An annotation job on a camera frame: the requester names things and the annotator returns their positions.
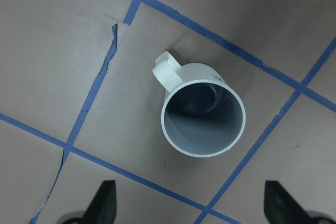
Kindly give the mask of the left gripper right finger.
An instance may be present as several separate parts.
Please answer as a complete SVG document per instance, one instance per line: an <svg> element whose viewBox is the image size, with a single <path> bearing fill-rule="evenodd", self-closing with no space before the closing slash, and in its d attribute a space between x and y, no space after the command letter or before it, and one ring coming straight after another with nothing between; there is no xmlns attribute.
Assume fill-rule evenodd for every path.
<svg viewBox="0 0 336 224"><path fill-rule="evenodd" d="M268 223L312 223L311 217L276 180L265 181L264 214Z"/></svg>

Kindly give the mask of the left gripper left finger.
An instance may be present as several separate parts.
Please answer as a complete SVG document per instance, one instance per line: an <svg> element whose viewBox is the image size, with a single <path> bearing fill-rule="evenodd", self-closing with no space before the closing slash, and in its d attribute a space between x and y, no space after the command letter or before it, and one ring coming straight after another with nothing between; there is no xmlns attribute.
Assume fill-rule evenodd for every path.
<svg viewBox="0 0 336 224"><path fill-rule="evenodd" d="M86 223L114 223L116 214L116 182L104 180L86 210Z"/></svg>

